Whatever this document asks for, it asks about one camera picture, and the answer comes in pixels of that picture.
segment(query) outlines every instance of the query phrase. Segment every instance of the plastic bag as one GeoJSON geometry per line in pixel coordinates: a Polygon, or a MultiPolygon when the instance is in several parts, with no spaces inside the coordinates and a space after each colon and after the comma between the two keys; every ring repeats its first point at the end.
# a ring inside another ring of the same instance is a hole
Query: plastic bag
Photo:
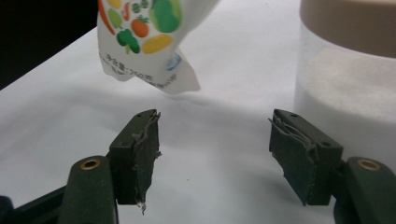
{"type": "Polygon", "coordinates": [[[177,48],[219,0],[98,0],[99,54],[106,74],[139,77],[166,93],[198,91],[177,48]]]}

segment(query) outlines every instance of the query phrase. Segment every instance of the brown lid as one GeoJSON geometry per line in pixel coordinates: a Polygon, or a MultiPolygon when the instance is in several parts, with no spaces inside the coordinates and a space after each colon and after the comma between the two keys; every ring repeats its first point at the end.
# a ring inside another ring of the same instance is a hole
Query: brown lid
{"type": "Polygon", "coordinates": [[[302,0],[300,14],[327,41],[396,58],[396,0],[302,0]]]}

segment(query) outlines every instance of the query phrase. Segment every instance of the white surface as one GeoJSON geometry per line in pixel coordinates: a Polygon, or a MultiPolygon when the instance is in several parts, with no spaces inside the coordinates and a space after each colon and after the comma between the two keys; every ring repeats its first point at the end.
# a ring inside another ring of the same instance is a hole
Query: white surface
{"type": "Polygon", "coordinates": [[[333,223],[303,207],[268,151],[274,108],[292,109],[298,1],[224,0],[181,45],[198,92],[166,95],[105,75],[96,30],[0,91],[0,193],[15,206],[105,155],[134,114],[157,108],[160,150],[148,209],[120,223],[333,223]]]}

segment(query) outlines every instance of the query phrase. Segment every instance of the clear plastic container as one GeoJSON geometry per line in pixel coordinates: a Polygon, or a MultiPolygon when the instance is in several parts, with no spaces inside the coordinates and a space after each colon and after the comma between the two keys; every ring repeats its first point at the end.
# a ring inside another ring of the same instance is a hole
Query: clear plastic container
{"type": "Polygon", "coordinates": [[[301,16],[294,112],[343,145],[345,159],[396,172],[396,1],[303,0],[301,16]]]}

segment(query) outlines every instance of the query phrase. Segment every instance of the screw hole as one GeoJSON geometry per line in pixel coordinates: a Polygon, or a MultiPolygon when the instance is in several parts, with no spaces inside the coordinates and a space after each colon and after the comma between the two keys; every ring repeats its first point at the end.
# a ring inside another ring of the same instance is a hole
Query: screw hole
{"type": "Polygon", "coordinates": [[[381,170],[381,165],[379,165],[378,163],[376,163],[374,161],[361,159],[361,160],[358,160],[358,164],[359,164],[359,166],[363,167],[366,170],[370,170],[370,171],[379,171],[379,170],[381,170]]]}
{"type": "Polygon", "coordinates": [[[97,159],[89,159],[84,161],[79,167],[82,170],[92,170],[100,165],[100,161],[97,159]]]}

